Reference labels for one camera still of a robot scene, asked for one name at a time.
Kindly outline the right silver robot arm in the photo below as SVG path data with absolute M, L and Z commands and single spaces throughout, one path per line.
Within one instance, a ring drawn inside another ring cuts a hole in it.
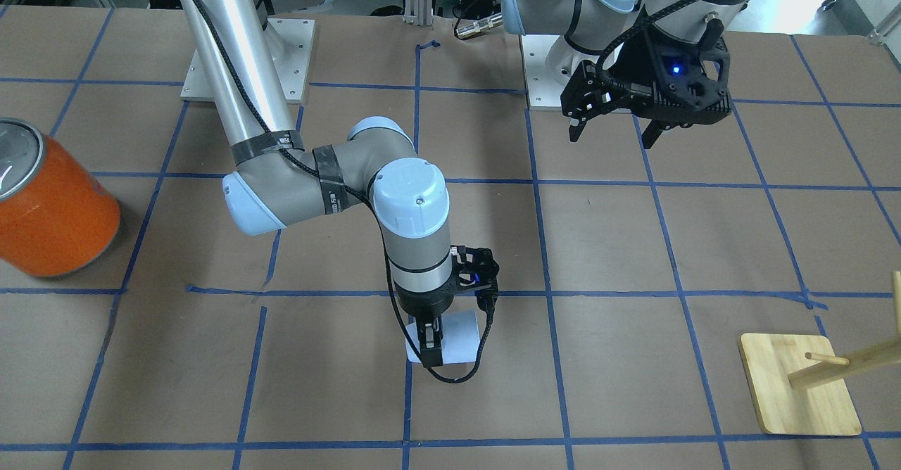
M 415 319 L 420 361 L 442 365 L 453 259 L 440 169 L 385 117 L 361 120 L 341 144 L 307 150 L 287 108 L 268 17 L 331 0 L 178 1 L 235 159 L 222 187 L 238 227 L 260 235 L 368 204 L 401 306 Z

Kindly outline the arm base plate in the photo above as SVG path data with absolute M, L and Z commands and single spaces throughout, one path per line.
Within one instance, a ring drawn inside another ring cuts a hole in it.
M 520 41 L 529 105 L 560 111 L 561 93 L 577 63 L 594 57 L 573 49 L 561 35 L 522 35 Z
M 279 75 L 284 98 L 289 104 L 302 104 L 305 101 L 315 30 L 313 19 L 295 18 L 268 19 L 264 29 L 264 38 Z M 194 51 L 180 98 L 183 101 L 209 103 L 215 100 L 199 51 Z

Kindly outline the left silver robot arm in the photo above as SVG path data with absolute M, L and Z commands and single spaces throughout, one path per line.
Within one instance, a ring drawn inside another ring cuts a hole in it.
M 576 142 L 589 120 L 627 110 L 666 131 L 710 126 L 733 110 L 725 27 L 750 0 L 500 0 L 504 28 L 556 35 L 561 114 Z

